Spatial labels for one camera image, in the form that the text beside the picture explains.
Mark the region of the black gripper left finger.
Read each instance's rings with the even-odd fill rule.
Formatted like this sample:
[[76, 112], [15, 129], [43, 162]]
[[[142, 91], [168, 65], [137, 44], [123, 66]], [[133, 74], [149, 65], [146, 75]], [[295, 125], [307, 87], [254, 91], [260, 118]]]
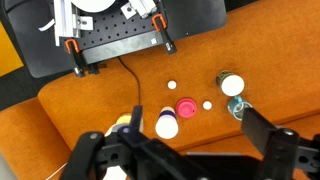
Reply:
[[144, 140], [144, 136], [140, 132], [142, 112], [142, 106], [135, 106], [133, 108], [132, 117], [129, 124], [122, 125], [117, 131], [117, 136], [120, 142], [124, 144], [139, 144]]

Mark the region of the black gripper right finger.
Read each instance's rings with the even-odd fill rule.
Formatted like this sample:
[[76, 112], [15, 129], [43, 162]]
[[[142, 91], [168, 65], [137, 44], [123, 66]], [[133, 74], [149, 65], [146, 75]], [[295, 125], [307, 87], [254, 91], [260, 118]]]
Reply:
[[241, 130], [254, 147], [264, 155], [268, 141], [277, 128], [254, 108], [246, 108], [243, 113]]

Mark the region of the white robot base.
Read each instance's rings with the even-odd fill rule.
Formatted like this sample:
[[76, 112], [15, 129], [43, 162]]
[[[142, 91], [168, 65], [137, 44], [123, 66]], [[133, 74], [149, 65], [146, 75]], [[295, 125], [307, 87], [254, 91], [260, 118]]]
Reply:
[[73, 5], [89, 13], [102, 12], [111, 7], [116, 0], [70, 0]]

